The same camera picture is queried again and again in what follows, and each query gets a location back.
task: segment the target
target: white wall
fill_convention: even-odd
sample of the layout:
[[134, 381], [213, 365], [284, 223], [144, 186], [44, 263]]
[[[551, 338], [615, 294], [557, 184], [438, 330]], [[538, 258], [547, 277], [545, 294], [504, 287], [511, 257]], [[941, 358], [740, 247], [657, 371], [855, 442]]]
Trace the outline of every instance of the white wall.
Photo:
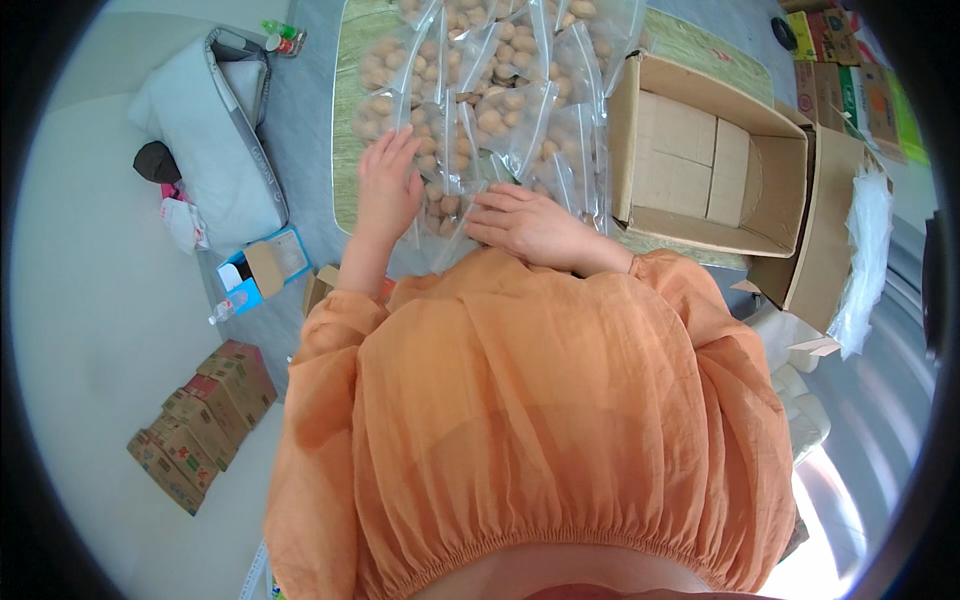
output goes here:
[[216, 23], [253, 28], [286, 0], [117, 1], [91, 26], [42, 119], [14, 221], [11, 315], [40, 458], [95, 560], [131, 598], [235, 598], [261, 540], [282, 406], [191, 517], [127, 453], [220, 343], [196, 257], [132, 168], [126, 118], [150, 70]]

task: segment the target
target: gray floor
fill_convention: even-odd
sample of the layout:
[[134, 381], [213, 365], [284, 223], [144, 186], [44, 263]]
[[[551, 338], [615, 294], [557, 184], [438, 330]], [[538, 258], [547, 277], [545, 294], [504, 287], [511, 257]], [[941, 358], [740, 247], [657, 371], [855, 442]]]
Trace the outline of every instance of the gray floor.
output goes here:
[[[347, 241], [333, 219], [331, 166], [333, 79], [343, 6], [342, 0], [297, 3], [293, 24], [306, 28], [309, 37], [297, 58], [272, 57], [267, 118], [258, 131], [286, 196], [290, 224], [300, 233], [315, 266], [339, 263]], [[770, 71], [776, 97], [796, 102], [792, 59], [770, 30], [770, 18], [783, 14], [776, 0], [650, 0], [649, 6], [706, 29], [752, 55]], [[224, 296], [214, 271], [220, 260], [208, 253], [201, 253], [200, 260], [212, 305]], [[409, 275], [408, 264], [395, 255], [388, 276]], [[744, 274], [722, 269], [711, 272], [734, 314], [749, 312], [753, 299], [729, 290]], [[287, 387], [286, 357], [299, 343], [305, 281], [301, 277], [263, 305], [218, 325], [225, 337], [261, 348], [281, 398]]]

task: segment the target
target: wrist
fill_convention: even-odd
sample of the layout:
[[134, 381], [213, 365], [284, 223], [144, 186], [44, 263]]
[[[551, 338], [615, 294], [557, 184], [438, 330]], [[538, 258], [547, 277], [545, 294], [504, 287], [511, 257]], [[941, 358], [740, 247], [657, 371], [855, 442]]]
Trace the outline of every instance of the wrist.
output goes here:
[[629, 273], [633, 262], [633, 252], [616, 240], [591, 231], [590, 241], [585, 245], [584, 255], [574, 273], [582, 277], [598, 273]]

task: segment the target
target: water bottle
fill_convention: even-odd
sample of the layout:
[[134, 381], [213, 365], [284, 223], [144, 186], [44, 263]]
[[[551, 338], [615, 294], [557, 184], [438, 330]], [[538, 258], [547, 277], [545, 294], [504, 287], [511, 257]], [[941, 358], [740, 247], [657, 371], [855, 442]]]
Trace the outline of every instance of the water bottle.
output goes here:
[[207, 319], [211, 325], [223, 322], [236, 314], [237, 310], [247, 303], [247, 292], [238, 290], [227, 294], [227, 299], [213, 307], [213, 315]]

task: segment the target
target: person's left hand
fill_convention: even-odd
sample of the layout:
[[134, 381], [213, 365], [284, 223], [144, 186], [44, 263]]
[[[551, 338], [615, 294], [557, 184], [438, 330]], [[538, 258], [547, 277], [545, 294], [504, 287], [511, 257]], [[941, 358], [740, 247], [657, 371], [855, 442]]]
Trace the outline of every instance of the person's left hand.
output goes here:
[[392, 248], [417, 216], [423, 180], [410, 170], [420, 147], [413, 132], [412, 125], [389, 130], [360, 156], [354, 238]]

